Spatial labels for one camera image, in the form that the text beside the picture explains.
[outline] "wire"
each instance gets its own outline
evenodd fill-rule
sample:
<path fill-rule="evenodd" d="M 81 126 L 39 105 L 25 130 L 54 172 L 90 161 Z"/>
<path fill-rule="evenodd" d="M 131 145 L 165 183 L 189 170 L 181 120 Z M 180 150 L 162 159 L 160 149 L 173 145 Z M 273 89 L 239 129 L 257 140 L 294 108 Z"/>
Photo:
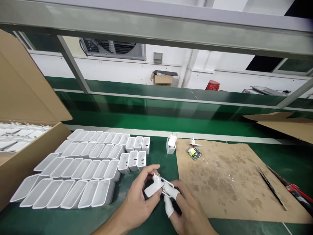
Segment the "wire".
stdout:
<path fill-rule="evenodd" d="M 88 56 L 87 53 L 85 52 L 85 50 L 83 49 L 82 40 L 81 40 L 81 39 L 79 39 L 79 45 L 81 46 L 81 49 L 83 50 L 83 52 L 85 53 L 85 55 Z"/>

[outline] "electrical box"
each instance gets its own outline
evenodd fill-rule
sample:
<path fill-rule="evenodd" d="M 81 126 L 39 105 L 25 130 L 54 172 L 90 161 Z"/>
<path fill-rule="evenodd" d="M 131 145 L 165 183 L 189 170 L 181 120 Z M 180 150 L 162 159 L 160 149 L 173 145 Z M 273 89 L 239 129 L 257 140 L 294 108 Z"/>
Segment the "electrical box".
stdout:
<path fill-rule="evenodd" d="M 163 53 L 154 52 L 153 53 L 153 63 L 162 64 Z"/>

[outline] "cardboard flap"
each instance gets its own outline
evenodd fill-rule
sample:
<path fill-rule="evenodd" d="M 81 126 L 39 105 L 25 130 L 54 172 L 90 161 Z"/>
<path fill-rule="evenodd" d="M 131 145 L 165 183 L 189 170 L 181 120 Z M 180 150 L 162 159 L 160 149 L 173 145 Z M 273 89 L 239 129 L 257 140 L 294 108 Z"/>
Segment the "cardboard flap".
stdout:
<path fill-rule="evenodd" d="M 258 121 L 258 124 L 313 144 L 313 121 L 306 118 L 289 118 L 286 121 Z"/>
<path fill-rule="evenodd" d="M 0 73 L 0 119 L 51 122 L 72 119 L 24 46 L 2 30 Z"/>
<path fill-rule="evenodd" d="M 154 76 L 155 84 L 169 84 L 173 82 L 173 76 Z"/>
<path fill-rule="evenodd" d="M 313 120 L 303 117 L 287 118 L 290 112 L 275 112 L 270 114 L 244 115 L 245 118 L 273 130 L 313 144 Z"/>
<path fill-rule="evenodd" d="M 253 120 L 253 121 L 276 121 L 282 120 L 289 117 L 292 113 L 290 112 L 275 112 L 270 114 L 252 114 L 243 115 L 243 117 Z"/>

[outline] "workbench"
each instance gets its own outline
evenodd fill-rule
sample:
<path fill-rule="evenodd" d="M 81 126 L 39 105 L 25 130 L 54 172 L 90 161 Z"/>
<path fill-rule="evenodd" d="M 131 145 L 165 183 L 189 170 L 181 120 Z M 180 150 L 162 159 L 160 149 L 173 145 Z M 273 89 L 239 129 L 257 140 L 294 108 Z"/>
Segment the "workbench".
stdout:
<path fill-rule="evenodd" d="M 169 132 L 185 132 L 186 136 L 191 133 L 202 133 L 207 140 L 233 143 L 229 141 L 229 138 L 235 138 L 239 142 L 247 143 L 265 164 L 283 175 L 288 181 L 298 185 L 305 194 L 313 197 L 311 184 L 313 148 L 274 144 L 277 140 L 273 138 L 290 141 L 294 139 L 242 117 L 245 114 L 271 112 L 270 110 L 61 91 L 56 93 L 73 116 L 73 120 L 64 122 L 71 130 L 106 127 L 107 131 L 128 133 L 127 131 L 132 130 L 137 131 L 136 135 L 150 136 L 151 148 L 150 154 L 147 155 L 147 164 L 160 164 L 159 172 L 165 179 L 179 178 L 176 153 L 166 154 L 166 135 Z M 310 114 L 293 112 L 293 115 L 301 117 L 310 117 Z M 105 207 L 81 210 L 33 210 L 19 208 L 18 203 L 11 203 L 0 212 L 0 234 L 90 234 L 121 205 L 138 174 L 137 171 L 122 175 L 116 184 L 112 204 Z M 283 223 L 214 218 L 209 218 L 209 220 L 221 235 L 289 234 L 285 225 L 293 235 L 296 235 L 303 234 L 302 232 L 310 228 L 310 225 L 299 224 L 284 225 Z M 130 232 L 130 234 L 148 233 L 174 233 L 172 224 L 166 216 L 163 200 L 144 224 Z"/>
<path fill-rule="evenodd" d="M 150 154 L 147 164 L 160 164 L 160 174 L 168 180 L 178 179 L 176 154 L 168 155 L 165 137 L 151 136 Z M 254 144 L 248 145 L 255 153 L 279 174 L 297 184 L 308 196 L 313 196 L 313 159 L 311 147 L 293 145 Z M 105 207 L 77 210 L 19 208 L 18 203 L 9 204 L 0 213 L 1 234 L 90 234 L 104 223 L 123 202 L 128 189 L 139 172 L 121 175 L 116 183 L 112 204 Z M 282 223 L 226 220 L 209 218 L 214 229 L 220 234 L 289 234 Z M 286 224 L 293 235 L 302 234 L 310 225 Z M 173 234 L 175 231 L 165 213 L 165 204 L 159 204 L 139 228 L 130 234 Z"/>

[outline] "metal rail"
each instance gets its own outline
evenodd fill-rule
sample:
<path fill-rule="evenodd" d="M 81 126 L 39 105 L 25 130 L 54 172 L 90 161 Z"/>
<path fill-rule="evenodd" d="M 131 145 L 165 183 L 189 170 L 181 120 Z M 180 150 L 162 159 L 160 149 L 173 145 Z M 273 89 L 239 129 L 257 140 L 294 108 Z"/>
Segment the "metal rail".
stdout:
<path fill-rule="evenodd" d="M 313 60 L 313 24 L 309 19 L 159 2 L 2 0 L 0 28 Z M 61 42 L 61 37 L 57 36 L 57 38 L 56 42 L 61 48 L 62 55 L 82 90 L 90 93 L 67 45 Z M 286 107 L 311 87 L 313 87 L 312 80 L 275 108 Z"/>

